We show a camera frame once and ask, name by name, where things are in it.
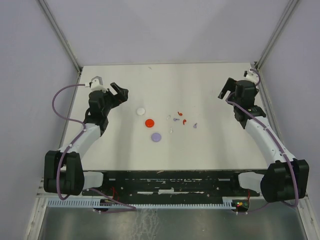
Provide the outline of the white round charging case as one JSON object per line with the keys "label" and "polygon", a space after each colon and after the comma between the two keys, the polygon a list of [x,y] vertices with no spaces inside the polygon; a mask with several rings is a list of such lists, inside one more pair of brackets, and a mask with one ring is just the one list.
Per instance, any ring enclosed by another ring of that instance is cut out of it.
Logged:
{"label": "white round charging case", "polygon": [[138,116],[143,116],[146,114],[146,110],[143,108],[143,107],[139,107],[137,110],[136,110],[136,114]]}

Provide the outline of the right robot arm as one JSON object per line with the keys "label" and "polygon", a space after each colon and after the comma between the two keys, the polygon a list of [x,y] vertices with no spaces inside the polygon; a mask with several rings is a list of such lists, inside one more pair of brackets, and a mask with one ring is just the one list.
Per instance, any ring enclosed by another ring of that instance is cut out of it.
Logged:
{"label": "right robot arm", "polygon": [[229,183],[231,193],[242,195],[248,190],[262,194],[268,203],[294,200],[306,196],[310,167],[297,159],[272,130],[266,113],[255,104],[259,90],[249,80],[228,78],[219,99],[233,107],[234,117],[251,136],[264,157],[265,173],[242,172]]}

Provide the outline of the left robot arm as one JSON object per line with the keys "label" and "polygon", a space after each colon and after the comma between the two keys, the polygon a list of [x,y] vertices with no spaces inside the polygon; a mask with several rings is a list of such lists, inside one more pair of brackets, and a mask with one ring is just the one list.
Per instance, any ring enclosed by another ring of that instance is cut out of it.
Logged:
{"label": "left robot arm", "polygon": [[64,201],[69,196],[78,196],[82,191],[92,188],[99,195],[106,195],[110,191],[111,183],[104,179],[102,172],[84,171],[82,166],[82,157],[107,129],[110,111],[129,98],[128,89],[115,82],[110,86],[115,90],[115,94],[103,86],[99,76],[90,82],[77,84],[77,87],[90,89],[89,107],[84,120],[79,121],[82,129],[74,139],[58,150],[49,150],[46,153],[43,177],[45,192],[57,194]]}

